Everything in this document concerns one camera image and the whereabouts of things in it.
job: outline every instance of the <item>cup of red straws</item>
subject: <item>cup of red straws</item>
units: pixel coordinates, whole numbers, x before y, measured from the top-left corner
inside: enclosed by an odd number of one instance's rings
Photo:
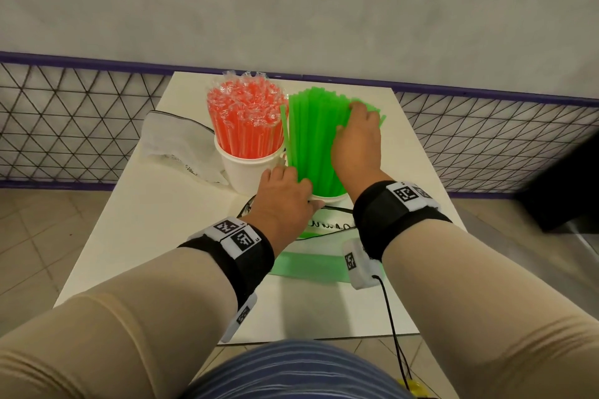
[[[285,93],[264,73],[236,76],[229,71],[208,91],[207,103],[214,145],[231,186],[241,194],[256,194],[262,172],[274,168],[283,152]]]

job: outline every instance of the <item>forearm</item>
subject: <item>forearm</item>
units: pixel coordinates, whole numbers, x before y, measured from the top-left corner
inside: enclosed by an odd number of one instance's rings
[[[176,397],[236,310],[209,254],[169,251],[0,339],[0,397]]]
[[[457,226],[414,225],[383,265],[460,397],[599,390],[599,323]]]

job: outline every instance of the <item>white wall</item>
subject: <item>white wall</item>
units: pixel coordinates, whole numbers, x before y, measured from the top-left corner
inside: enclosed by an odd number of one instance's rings
[[[599,0],[0,0],[0,50],[599,97]]]

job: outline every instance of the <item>dark object on floor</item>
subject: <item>dark object on floor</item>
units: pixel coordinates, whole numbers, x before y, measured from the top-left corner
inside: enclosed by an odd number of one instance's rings
[[[599,132],[536,176],[515,198],[544,232],[563,232],[568,221],[599,233]]]

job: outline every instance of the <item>left hand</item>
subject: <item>left hand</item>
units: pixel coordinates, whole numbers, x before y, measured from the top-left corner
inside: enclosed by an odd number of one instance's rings
[[[265,170],[251,211],[241,219],[260,229],[273,246],[275,258],[304,231],[308,221],[325,203],[308,198],[312,183],[298,183],[294,167],[276,166]]]

